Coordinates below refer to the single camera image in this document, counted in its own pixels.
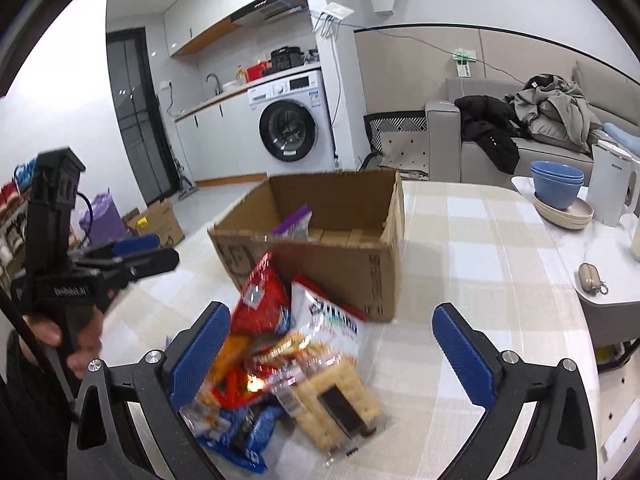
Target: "backsplash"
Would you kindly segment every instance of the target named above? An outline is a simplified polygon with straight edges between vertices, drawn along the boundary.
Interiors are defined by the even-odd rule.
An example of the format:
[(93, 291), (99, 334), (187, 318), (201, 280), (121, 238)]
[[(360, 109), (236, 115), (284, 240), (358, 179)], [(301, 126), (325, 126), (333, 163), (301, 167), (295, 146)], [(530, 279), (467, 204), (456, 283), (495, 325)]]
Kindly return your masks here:
[(213, 97), (215, 80), (205, 83), (207, 74), (213, 72), (220, 84), (236, 78), (238, 65), (245, 70), (258, 59), (268, 60), (272, 50), (281, 46), (299, 46), (305, 53), (316, 46), (311, 17), (306, 12), (277, 20), (261, 27), (242, 27), (217, 40), (196, 54), (205, 97)]

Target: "electric kettle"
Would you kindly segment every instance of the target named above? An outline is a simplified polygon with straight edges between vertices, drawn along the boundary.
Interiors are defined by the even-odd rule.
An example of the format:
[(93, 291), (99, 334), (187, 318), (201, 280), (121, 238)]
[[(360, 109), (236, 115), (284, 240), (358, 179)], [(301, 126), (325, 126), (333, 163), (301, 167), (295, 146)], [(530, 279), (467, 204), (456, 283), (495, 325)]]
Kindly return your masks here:
[(593, 171), (587, 193), (587, 203), (593, 208), (593, 219), (615, 227), (625, 212), (625, 202), (631, 175), (636, 174), (633, 197), (628, 207), (638, 205), (640, 192), (640, 162), (626, 150), (600, 140), (593, 145)]

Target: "red shoe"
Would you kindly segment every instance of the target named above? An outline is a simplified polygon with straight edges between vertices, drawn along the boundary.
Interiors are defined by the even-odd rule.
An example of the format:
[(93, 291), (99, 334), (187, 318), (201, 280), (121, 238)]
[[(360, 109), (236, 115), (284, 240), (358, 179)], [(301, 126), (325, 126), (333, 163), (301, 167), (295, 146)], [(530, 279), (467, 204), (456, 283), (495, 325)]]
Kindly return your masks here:
[(18, 188), (15, 187), (15, 182), (13, 180), (4, 184), (4, 186), (2, 186), (2, 191), (0, 192), (2, 193), (2, 198), (4, 199), (4, 202), (6, 202), (6, 206), (8, 208), (20, 200), (20, 193), (18, 193)]

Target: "faucet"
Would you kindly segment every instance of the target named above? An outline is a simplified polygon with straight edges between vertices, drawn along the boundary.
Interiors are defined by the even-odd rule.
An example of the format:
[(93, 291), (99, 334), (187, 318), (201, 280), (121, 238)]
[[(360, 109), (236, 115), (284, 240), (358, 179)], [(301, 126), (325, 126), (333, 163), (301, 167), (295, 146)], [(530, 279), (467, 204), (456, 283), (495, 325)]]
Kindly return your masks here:
[(214, 95), (222, 94), (222, 86), (220, 86), (220, 79), (218, 79), (218, 76), (215, 75), (213, 72), (207, 74), (207, 77), (204, 79), (204, 82), (207, 83), (209, 81), (210, 77), (215, 77), (216, 78), (216, 89), (214, 90), (214, 92), (215, 92)]

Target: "gray sofa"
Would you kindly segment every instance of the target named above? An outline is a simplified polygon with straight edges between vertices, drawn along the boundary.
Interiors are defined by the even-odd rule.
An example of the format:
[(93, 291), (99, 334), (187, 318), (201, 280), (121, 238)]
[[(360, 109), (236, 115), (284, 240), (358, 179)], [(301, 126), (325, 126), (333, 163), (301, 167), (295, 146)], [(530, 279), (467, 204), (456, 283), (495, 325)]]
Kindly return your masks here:
[[(599, 69), (577, 62), (573, 79), (580, 85), (590, 106), (603, 122), (613, 123), (640, 137), (640, 87), (611, 69)], [(434, 182), (464, 182), (511, 187), (511, 175), (502, 173), (475, 142), (460, 139), (460, 111), (452, 103), (465, 95), (489, 95), (502, 99), (515, 94), (522, 85), (475, 78), (447, 79), (449, 101), (429, 101), (426, 105), (429, 135), (429, 176)], [(513, 139), (520, 161), (516, 176), (531, 176), (534, 160), (551, 160), (580, 168), (588, 184), (593, 161), (583, 153), (549, 146), (535, 140)]]

